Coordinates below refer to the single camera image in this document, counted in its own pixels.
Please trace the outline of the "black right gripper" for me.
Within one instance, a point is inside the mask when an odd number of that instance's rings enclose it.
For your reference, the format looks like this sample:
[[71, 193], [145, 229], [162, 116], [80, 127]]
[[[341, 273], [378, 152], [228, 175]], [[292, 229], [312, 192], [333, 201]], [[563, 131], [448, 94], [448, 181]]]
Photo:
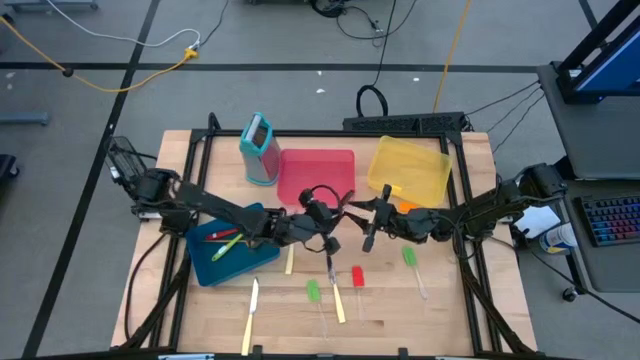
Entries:
[[356, 201], [355, 206], [360, 209], [371, 209], [374, 211], [373, 220], [359, 218], [358, 223], [363, 233], [366, 235], [363, 250], [371, 251], [375, 241], [375, 234], [378, 231], [387, 233], [390, 237], [400, 237], [402, 239], [421, 244], [433, 229], [433, 211], [426, 208], [415, 208], [408, 213], [400, 213], [396, 207], [389, 202], [391, 193], [382, 190], [380, 197], [375, 197], [367, 201]]

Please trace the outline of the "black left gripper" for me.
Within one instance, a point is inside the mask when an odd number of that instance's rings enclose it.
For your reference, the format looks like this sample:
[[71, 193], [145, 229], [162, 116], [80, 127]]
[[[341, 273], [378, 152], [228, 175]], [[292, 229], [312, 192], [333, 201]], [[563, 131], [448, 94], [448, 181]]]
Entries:
[[[334, 255], [341, 249], [341, 245], [332, 232], [338, 225], [361, 227], [361, 220], [357, 216], [344, 215], [345, 206], [353, 198], [355, 191], [349, 190], [340, 198], [338, 192], [328, 188], [330, 194], [336, 200], [336, 206], [331, 208], [315, 196], [316, 188], [304, 189], [298, 201], [303, 207], [302, 214], [285, 217], [285, 232], [282, 236], [282, 246], [287, 247], [295, 243], [302, 243], [303, 247], [314, 253], [324, 252], [326, 255]], [[306, 242], [314, 236], [322, 238], [323, 245], [319, 249], [309, 247]]]

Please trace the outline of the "red plastic bin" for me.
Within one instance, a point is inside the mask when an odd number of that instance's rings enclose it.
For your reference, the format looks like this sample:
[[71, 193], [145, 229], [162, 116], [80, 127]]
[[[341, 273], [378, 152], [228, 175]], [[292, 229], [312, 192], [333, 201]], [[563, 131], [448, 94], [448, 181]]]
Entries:
[[340, 197], [356, 190], [355, 156], [344, 149], [285, 149], [281, 152], [277, 195], [281, 203], [299, 206], [306, 188], [327, 185]]

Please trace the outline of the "green spatula clear handle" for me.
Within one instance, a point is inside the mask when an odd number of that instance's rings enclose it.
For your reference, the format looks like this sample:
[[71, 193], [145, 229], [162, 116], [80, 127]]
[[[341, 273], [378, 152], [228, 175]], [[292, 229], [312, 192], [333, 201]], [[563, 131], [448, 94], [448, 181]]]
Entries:
[[421, 274], [420, 274], [420, 270], [419, 270], [419, 266], [418, 266], [418, 262], [417, 262], [417, 256], [415, 254], [415, 251], [412, 247], [409, 246], [404, 246], [402, 248], [402, 255], [403, 255], [403, 259], [405, 261], [405, 264], [410, 267], [415, 275], [415, 279], [417, 282], [417, 286], [420, 292], [421, 297], [424, 300], [427, 300], [429, 298], [428, 295], [428, 291], [426, 286], [423, 283]]
[[328, 339], [328, 326], [326, 317], [323, 310], [322, 296], [318, 282], [315, 279], [308, 280], [306, 283], [307, 296], [311, 303], [313, 303], [319, 314], [320, 323], [322, 327], [322, 336], [325, 340]]

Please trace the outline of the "yellow plastic bin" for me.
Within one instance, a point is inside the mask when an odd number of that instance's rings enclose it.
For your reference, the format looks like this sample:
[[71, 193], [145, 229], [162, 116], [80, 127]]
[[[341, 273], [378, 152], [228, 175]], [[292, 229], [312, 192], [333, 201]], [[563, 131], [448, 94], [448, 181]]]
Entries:
[[449, 155], [385, 135], [369, 166], [367, 183], [378, 191], [385, 184], [399, 186], [402, 191], [393, 196], [434, 208], [444, 201], [451, 169]]

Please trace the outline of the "red spatula clear handle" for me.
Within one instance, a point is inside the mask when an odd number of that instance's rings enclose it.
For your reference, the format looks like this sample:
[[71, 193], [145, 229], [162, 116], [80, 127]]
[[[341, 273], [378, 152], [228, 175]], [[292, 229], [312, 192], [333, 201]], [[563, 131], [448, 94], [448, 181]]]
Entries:
[[362, 291], [365, 287], [365, 279], [364, 271], [359, 265], [352, 267], [352, 282], [357, 297], [359, 319], [363, 321], [365, 319], [365, 311], [362, 301]]

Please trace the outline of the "green plastic spoon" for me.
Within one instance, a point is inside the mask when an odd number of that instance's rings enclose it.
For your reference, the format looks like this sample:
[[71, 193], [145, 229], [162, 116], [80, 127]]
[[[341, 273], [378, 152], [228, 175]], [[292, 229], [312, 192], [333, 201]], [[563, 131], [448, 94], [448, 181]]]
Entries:
[[237, 242], [239, 242], [243, 238], [242, 234], [238, 234], [231, 241], [220, 247], [217, 252], [212, 256], [211, 260], [213, 262], [218, 261], [221, 257], [223, 257]]

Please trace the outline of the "blue plastic bin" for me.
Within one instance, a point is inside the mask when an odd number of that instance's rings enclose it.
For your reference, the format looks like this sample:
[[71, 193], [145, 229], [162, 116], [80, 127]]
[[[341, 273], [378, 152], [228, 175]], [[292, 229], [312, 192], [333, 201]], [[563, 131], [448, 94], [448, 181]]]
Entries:
[[[238, 242], [223, 257], [213, 262], [212, 256], [225, 244], [205, 244], [205, 237], [231, 228], [237, 226], [222, 220], [212, 220], [186, 233], [188, 252], [200, 286], [219, 285], [280, 257], [280, 249], [269, 244], [249, 248], [247, 243]], [[234, 238], [238, 234], [239, 232], [224, 239]]]

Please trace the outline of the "teal metal box grater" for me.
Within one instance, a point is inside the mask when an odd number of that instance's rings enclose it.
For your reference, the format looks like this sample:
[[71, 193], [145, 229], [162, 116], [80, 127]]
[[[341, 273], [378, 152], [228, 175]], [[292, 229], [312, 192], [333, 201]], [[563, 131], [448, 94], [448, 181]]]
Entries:
[[262, 113], [255, 112], [244, 128], [239, 150], [249, 182], [260, 186], [271, 186], [277, 182], [281, 149], [271, 123]]

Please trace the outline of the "white paper sheet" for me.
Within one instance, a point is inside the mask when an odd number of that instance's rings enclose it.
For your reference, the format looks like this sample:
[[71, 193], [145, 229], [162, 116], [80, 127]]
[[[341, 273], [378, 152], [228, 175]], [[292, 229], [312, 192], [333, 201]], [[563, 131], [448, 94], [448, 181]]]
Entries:
[[523, 212], [523, 216], [514, 223], [514, 226], [526, 238], [533, 239], [560, 223], [560, 218], [550, 206], [531, 206]]

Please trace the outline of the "black mesh power supply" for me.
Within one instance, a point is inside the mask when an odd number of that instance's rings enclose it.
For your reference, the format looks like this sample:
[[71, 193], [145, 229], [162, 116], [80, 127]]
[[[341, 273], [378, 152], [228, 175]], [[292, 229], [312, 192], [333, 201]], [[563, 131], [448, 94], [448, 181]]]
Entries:
[[113, 182], [122, 186], [130, 197], [135, 198], [140, 180], [147, 171], [141, 154], [124, 136], [110, 137], [105, 150], [106, 163]]

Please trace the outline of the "grey computer cart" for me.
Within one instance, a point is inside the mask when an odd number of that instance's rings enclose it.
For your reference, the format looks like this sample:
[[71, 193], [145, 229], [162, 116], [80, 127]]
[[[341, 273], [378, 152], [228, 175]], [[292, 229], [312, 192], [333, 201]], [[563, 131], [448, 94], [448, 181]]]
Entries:
[[640, 293], [640, 241], [596, 246], [580, 204], [622, 197], [640, 201], [640, 97], [569, 105], [555, 68], [543, 65], [536, 72], [565, 150], [557, 166], [568, 184], [564, 205], [578, 240], [580, 279], [601, 293]]

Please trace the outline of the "backlit computer keyboard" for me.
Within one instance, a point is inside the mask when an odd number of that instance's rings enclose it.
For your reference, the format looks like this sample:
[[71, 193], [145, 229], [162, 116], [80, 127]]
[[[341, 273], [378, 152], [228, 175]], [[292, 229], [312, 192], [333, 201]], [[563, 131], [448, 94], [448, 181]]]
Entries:
[[578, 197], [576, 202], [595, 247], [640, 243], [640, 196]]

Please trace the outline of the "grey metal floor bar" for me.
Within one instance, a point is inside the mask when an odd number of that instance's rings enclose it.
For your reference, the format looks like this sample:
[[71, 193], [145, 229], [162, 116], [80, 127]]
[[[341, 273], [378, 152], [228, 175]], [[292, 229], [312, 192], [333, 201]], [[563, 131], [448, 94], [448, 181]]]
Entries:
[[0, 0], [0, 2], [19, 12], [26, 7], [69, 7], [69, 6], [86, 6], [92, 10], [98, 10], [99, 5], [96, 0]]
[[49, 114], [44, 113], [0, 113], [0, 124], [39, 124], [47, 126]]

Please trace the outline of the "black aluminium table frame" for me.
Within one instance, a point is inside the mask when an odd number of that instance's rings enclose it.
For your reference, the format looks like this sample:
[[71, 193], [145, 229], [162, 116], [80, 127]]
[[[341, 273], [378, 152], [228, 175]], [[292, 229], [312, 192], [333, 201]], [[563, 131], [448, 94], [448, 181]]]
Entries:
[[[356, 162], [356, 195], [370, 199], [375, 195], [367, 186], [366, 174], [379, 143], [379, 134], [348, 134], [340, 130], [276, 130], [283, 148], [351, 149]], [[241, 154], [238, 150], [240, 130], [220, 130], [213, 139], [207, 170], [206, 190], [240, 205], [262, 202], [280, 207], [275, 187], [262, 187], [244, 180]], [[488, 135], [463, 132], [461, 141], [469, 177], [471, 194], [476, 196], [494, 188], [496, 167]], [[451, 241], [412, 245], [401, 239], [389, 239], [378, 233], [371, 253], [361, 251], [364, 236], [357, 227], [336, 229], [341, 250], [333, 261], [346, 322], [339, 324], [332, 286], [327, 278], [323, 254], [295, 246], [292, 275], [285, 275], [288, 251], [282, 250], [275, 261], [240, 275], [215, 287], [201, 287], [192, 266], [185, 301], [175, 306], [169, 302], [163, 314], [157, 341], [145, 339], [141, 347], [169, 347], [169, 350], [195, 353], [237, 354], [248, 317], [251, 285], [257, 276], [260, 285], [257, 312], [253, 320], [252, 342], [262, 346], [267, 355], [395, 355], [399, 348], [411, 356], [473, 355], [473, 339], [477, 350], [492, 350], [486, 314], [474, 296], [476, 312], [469, 317], [467, 297], [463, 290], [459, 263]], [[130, 332], [149, 314], [158, 298], [167, 259], [168, 237], [142, 263], [136, 277], [130, 309]], [[402, 246], [412, 246], [418, 255], [421, 276], [429, 292], [429, 300], [421, 299], [413, 271], [401, 255]], [[525, 299], [517, 258], [513, 249], [488, 239], [483, 256], [469, 260], [477, 273], [475, 260], [485, 261], [488, 284], [494, 306], [519, 339], [537, 350], [532, 322]], [[361, 321], [351, 266], [364, 269], [366, 287], [362, 291], [365, 319]], [[306, 282], [316, 279], [321, 288], [323, 310], [328, 326], [328, 339], [316, 306], [307, 298]]]

